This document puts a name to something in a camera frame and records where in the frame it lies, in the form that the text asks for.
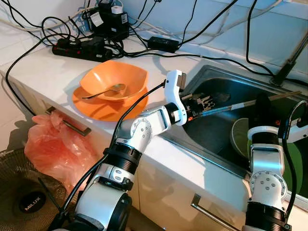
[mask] metal spoon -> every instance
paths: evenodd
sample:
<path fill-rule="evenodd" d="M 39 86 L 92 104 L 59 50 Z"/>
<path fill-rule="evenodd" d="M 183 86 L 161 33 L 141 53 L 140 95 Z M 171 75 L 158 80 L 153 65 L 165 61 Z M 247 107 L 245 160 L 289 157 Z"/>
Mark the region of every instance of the metal spoon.
<path fill-rule="evenodd" d="M 108 91 L 114 91 L 114 92 L 119 92 L 121 90 L 123 90 L 125 88 L 125 84 L 123 83 L 119 83 L 119 84 L 115 84 L 113 86 L 111 86 L 108 90 L 105 90 L 103 92 L 100 92 L 100 93 L 97 93 L 95 95 L 89 95 L 89 96 L 86 96 L 86 97 L 82 97 L 84 100 L 88 100 L 88 99 L 92 99 L 98 95 L 101 95 L 101 94 L 104 94 Z"/>

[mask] fan grille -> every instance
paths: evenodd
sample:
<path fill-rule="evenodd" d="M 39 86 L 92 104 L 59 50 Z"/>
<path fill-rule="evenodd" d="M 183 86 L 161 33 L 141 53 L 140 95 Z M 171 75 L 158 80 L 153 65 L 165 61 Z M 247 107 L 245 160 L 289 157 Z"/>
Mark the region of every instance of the fan grille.
<path fill-rule="evenodd" d="M 42 179 L 56 202 L 62 206 L 67 192 L 54 178 L 39 173 L 25 157 L 24 150 L 0 153 L 0 231 L 43 231 L 48 228 L 58 209 L 46 195 L 40 210 L 24 213 L 20 200 L 30 192 L 42 192 Z"/>

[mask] sink faucet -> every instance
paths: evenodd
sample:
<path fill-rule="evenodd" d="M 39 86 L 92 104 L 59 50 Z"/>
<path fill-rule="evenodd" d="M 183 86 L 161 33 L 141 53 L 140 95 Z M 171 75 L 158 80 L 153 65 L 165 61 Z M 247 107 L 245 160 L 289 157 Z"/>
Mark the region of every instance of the sink faucet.
<path fill-rule="evenodd" d="M 292 56 L 285 62 L 284 66 L 281 68 L 281 70 L 276 74 L 271 80 L 270 83 L 280 87 L 283 83 L 283 81 L 286 79 L 294 65 L 296 64 L 296 59 L 301 54 L 302 50 L 308 43 L 308 33 L 304 36 L 304 38 L 299 43 L 298 47 L 292 54 Z"/>

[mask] power adapter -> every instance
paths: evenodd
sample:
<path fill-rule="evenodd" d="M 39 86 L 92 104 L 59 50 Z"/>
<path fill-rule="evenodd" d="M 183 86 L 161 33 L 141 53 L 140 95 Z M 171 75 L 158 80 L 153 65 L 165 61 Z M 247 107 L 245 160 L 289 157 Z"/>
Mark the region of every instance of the power adapter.
<path fill-rule="evenodd" d="M 159 37 L 150 37 L 148 40 L 148 48 L 156 49 L 159 51 L 166 51 L 169 53 L 174 53 L 179 46 L 179 41 L 159 38 Z"/>

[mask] stainless steel sink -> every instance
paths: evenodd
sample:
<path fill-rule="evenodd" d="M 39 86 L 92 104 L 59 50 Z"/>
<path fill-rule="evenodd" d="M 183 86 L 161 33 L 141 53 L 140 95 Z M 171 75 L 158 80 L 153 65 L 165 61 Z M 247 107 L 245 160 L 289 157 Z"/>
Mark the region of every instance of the stainless steel sink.
<path fill-rule="evenodd" d="M 231 97 L 224 103 L 217 103 L 215 108 L 256 99 L 258 93 L 266 92 L 268 96 L 290 92 L 269 84 L 239 76 L 212 66 L 203 66 L 185 88 L 186 93 L 226 93 Z M 299 100 L 307 100 L 299 95 L 272 102 L 281 118 L 287 116 L 290 109 Z M 217 115 L 195 119 L 182 127 L 174 126 L 161 136 L 180 147 L 218 165 L 219 167 L 245 178 L 249 173 L 249 161 L 237 154 L 230 143 L 230 131 L 233 123 L 254 112 L 254 106 L 242 108 Z M 308 164 L 308 138 L 296 143 L 302 153 L 303 165 Z M 301 195 L 308 198 L 308 169 L 304 169 Z"/>

